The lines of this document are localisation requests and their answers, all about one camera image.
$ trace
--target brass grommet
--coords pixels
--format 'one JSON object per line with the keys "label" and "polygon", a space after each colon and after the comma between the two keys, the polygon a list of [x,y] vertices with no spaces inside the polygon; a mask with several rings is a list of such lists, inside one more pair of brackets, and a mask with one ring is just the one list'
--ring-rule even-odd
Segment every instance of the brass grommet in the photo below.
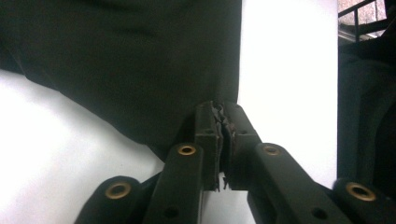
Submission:
{"label": "brass grommet", "polygon": [[120,199],[131,192],[131,185],[126,182],[116,182],[111,184],[106,190],[106,197],[109,199]]}
{"label": "brass grommet", "polygon": [[190,156],[196,152],[195,147],[186,145],[186,146],[181,146],[178,149],[178,154],[183,155],[183,156]]}
{"label": "brass grommet", "polygon": [[376,199],[375,194],[361,184],[350,182],[346,185],[347,192],[357,199],[372,202]]}
{"label": "brass grommet", "polygon": [[280,154],[280,150],[277,147],[265,146],[264,151],[271,156],[277,156]]}

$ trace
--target white surface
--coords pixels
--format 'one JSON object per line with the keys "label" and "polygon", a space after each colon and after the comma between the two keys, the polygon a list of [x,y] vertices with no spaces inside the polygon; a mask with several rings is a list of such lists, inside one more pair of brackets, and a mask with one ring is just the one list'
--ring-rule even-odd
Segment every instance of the white surface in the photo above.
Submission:
{"label": "white surface", "polygon": [[[248,0],[242,25],[240,105],[264,142],[326,186],[336,164],[336,9],[331,0]],[[22,76],[0,71],[0,106],[0,223],[72,223],[104,180],[144,181],[163,167],[147,147]],[[246,193],[206,193],[202,223],[253,223]]]}

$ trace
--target clamp jaw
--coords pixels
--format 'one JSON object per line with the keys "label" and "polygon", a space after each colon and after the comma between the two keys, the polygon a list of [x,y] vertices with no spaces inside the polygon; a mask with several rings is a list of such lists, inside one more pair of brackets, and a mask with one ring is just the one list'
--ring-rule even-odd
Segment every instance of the clamp jaw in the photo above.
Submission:
{"label": "clamp jaw", "polygon": [[205,102],[194,141],[173,146],[163,171],[144,183],[116,176],[102,183],[77,223],[200,223],[204,190],[247,190],[257,223],[395,223],[395,203],[347,179],[333,190],[315,183],[283,147],[262,143],[240,105]]}

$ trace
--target black plastic part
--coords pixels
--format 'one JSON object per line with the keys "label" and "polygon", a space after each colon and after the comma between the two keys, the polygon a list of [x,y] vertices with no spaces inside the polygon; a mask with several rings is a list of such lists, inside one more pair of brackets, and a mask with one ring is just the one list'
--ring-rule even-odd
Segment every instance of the black plastic part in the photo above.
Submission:
{"label": "black plastic part", "polygon": [[265,192],[251,190],[247,194],[247,202],[256,224],[276,223],[276,210]]}
{"label": "black plastic part", "polygon": [[276,223],[351,223],[283,147],[258,144],[250,164],[250,192],[266,193]]}
{"label": "black plastic part", "polygon": [[[185,147],[190,155],[179,153]],[[171,148],[143,223],[200,223],[203,157],[195,144]]]}
{"label": "black plastic part", "polygon": [[[372,186],[364,185],[363,188],[355,189],[350,193],[348,184],[363,186],[357,181],[342,178],[334,183],[333,194],[339,207],[354,223],[391,224],[396,223],[396,204]],[[367,189],[374,194],[374,199],[369,200]]]}
{"label": "black plastic part", "polygon": [[194,143],[204,150],[204,190],[219,189],[219,160],[222,148],[220,120],[215,119],[213,102],[198,105],[195,112]]}
{"label": "black plastic part", "polygon": [[[106,191],[113,184],[129,185],[129,193],[118,199],[106,196]],[[131,222],[132,217],[138,216],[134,211],[139,206],[141,186],[137,180],[127,176],[116,176],[103,182],[93,193],[82,208],[76,223],[137,223]]]}
{"label": "black plastic part", "polygon": [[248,155],[262,140],[240,105],[225,103],[224,115],[224,174],[232,190],[247,190]]}

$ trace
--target dark green cloth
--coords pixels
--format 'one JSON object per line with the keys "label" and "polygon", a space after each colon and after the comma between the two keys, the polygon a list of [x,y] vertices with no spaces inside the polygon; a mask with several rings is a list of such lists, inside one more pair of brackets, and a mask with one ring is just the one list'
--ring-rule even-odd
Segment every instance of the dark green cloth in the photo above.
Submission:
{"label": "dark green cloth", "polygon": [[161,159],[196,105],[236,102],[240,23],[241,0],[0,4],[2,54]]}

